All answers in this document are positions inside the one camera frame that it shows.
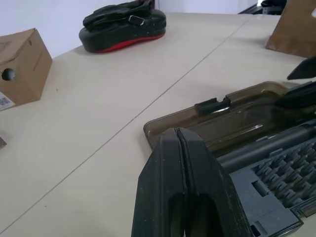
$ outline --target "cardboard box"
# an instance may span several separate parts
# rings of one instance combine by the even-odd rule
[[[0,37],[0,110],[39,100],[51,63],[36,29]]]
[[[303,57],[316,55],[316,1],[288,0],[267,49]]]

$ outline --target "white table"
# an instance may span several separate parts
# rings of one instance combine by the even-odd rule
[[[167,34],[54,59],[40,101],[0,112],[0,237],[130,236],[152,119],[267,80],[302,58],[263,48],[278,17],[169,14]],[[293,236],[314,236],[315,217]]]

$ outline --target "strap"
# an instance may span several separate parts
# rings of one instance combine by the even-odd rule
[[[119,5],[109,5],[85,17],[83,25],[90,31],[102,30],[114,23],[123,21],[142,26],[145,22],[142,16],[149,16],[150,9],[151,0],[138,0]]]

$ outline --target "barcode label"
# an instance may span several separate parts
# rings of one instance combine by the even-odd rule
[[[0,111],[10,108],[14,105],[15,104],[8,97],[6,97],[0,92]]]

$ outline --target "red trim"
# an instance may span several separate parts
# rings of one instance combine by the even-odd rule
[[[159,36],[143,37],[143,38],[138,38],[138,39],[132,39],[132,40],[124,41],[124,42],[118,43],[118,44],[116,44],[116,45],[114,45],[114,46],[112,46],[110,48],[107,48],[107,49],[104,49],[104,50],[101,50],[101,51],[97,51],[97,53],[110,52],[110,51],[113,51],[113,50],[116,50],[116,49],[119,49],[119,48],[126,47],[128,45],[133,44],[133,43],[146,41],[146,40],[156,40],[156,39],[159,39],[160,37],[163,37],[163,36],[164,36],[164,34],[159,35]]]

